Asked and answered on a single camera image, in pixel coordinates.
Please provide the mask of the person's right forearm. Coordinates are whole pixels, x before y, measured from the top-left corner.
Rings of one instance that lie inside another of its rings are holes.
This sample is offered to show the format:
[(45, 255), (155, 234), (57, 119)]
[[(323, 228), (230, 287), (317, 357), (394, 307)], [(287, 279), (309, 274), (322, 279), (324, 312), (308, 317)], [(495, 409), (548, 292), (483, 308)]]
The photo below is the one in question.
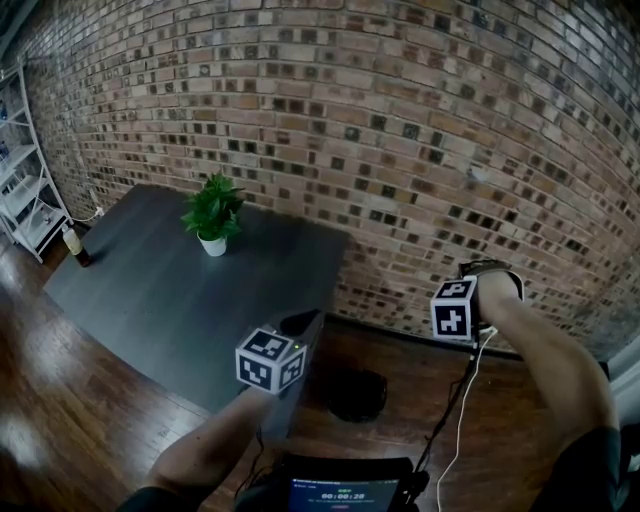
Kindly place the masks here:
[(619, 428), (600, 364), (579, 342), (524, 303), (509, 275), (482, 275), (478, 304), (482, 320), (494, 326), (525, 362), (566, 445), (598, 428)]

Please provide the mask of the white metal shelf rack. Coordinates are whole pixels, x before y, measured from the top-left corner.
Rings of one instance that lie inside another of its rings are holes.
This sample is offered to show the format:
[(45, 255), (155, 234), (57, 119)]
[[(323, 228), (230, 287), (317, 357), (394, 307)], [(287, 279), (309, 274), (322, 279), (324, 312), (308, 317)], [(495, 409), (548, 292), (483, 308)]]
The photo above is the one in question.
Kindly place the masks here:
[[(44, 216), (51, 217), (46, 224)], [(42, 262), (73, 220), (54, 183), (34, 126), (22, 60), (0, 69), (0, 229)]]

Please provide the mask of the green plant in white pot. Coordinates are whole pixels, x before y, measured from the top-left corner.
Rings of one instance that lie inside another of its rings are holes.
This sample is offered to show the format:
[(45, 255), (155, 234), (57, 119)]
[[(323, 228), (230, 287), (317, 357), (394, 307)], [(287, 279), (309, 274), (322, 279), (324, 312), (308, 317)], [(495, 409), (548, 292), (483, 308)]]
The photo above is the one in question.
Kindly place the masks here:
[(242, 188), (223, 174), (210, 176), (198, 193), (187, 200), (188, 211), (181, 217), (187, 232), (194, 233), (211, 257), (222, 256), (227, 240), (241, 231), (238, 212), (244, 203)]

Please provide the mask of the dark grey table white legs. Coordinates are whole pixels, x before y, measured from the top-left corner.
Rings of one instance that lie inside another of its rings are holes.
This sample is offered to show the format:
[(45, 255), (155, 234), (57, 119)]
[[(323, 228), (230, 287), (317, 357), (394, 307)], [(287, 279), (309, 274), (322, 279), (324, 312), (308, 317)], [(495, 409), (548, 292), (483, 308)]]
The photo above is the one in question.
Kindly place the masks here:
[[(46, 292), (96, 341), (170, 392), (215, 412), (244, 385), (235, 349), (256, 328), (331, 306), (344, 232), (245, 206), (241, 232), (209, 256), (181, 217), (183, 194), (133, 187), (84, 236)], [(307, 345), (304, 334), (282, 334)]]

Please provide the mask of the bottle with yellow liquid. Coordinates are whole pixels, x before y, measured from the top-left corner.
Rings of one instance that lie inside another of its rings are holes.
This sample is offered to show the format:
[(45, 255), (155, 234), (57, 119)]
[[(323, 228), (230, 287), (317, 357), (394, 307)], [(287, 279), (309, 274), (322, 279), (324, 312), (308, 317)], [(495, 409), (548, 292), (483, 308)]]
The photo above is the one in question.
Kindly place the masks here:
[(61, 232), (63, 241), (69, 249), (70, 254), (83, 268), (88, 267), (91, 263), (91, 257), (84, 247), (81, 239), (77, 235), (76, 231), (67, 224), (63, 224), (61, 227)]

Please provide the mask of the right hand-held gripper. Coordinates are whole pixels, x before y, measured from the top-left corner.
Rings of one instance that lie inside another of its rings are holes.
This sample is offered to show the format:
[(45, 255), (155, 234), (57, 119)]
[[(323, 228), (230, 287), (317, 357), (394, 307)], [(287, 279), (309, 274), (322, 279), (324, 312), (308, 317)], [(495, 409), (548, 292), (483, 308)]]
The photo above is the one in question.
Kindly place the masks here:
[(492, 326), (481, 319), (478, 305), (478, 277), (485, 273), (506, 272), (524, 300), (524, 285), (511, 266), (495, 259), (474, 260), (459, 265), (458, 276), (443, 281), (431, 299), (433, 337), (443, 341), (477, 341), (479, 329)]

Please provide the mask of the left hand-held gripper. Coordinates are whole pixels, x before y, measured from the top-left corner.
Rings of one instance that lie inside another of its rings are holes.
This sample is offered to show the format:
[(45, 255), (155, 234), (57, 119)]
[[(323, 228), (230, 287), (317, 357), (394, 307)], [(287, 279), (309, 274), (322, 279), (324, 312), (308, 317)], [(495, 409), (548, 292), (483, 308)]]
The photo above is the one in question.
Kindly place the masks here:
[(311, 364), (324, 327), (319, 309), (296, 312), (280, 320), (282, 334), (304, 334), (307, 345), (273, 328), (254, 329), (235, 349), (236, 378), (278, 399), (261, 426), (267, 440), (284, 440), (299, 400), (303, 377)]

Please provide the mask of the person's dark shirt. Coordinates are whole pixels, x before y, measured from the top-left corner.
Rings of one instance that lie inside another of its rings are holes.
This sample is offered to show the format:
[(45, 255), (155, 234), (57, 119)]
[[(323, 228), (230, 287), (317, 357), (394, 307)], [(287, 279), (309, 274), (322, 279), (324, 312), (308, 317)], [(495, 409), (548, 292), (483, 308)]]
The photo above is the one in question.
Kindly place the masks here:
[[(620, 489), (628, 470), (628, 429), (596, 428), (570, 444), (529, 512), (619, 512)], [(201, 503), (160, 487), (129, 496), (115, 512), (197, 512)]]

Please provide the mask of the black trash bin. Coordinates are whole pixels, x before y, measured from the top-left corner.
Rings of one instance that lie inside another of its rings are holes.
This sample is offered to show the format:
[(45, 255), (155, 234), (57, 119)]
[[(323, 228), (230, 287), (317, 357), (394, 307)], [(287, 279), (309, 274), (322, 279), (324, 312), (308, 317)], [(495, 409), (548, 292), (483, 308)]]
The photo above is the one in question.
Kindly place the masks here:
[(350, 423), (373, 422), (387, 401), (387, 379), (365, 369), (343, 369), (334, 377), (328, 393), (331, 414)]

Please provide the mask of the person's left forearm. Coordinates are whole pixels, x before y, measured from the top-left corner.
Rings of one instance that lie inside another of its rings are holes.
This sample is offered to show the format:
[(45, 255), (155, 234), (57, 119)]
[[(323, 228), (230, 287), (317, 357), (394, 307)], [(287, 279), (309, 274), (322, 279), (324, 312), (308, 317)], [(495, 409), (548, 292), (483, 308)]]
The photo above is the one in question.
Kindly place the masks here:
[(279, 397), (248, 388), (219, 413), (165, 449), (144, 485), (201, 504), (232, 472)]

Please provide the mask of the black chest-worn screen device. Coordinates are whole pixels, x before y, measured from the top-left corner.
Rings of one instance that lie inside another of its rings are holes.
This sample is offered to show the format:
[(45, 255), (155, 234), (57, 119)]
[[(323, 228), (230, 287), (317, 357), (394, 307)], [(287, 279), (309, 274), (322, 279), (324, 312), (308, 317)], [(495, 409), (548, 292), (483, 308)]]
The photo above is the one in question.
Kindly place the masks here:
[(411, 460), (287, 455), (272, 512), (419, 512), (430, 476)]

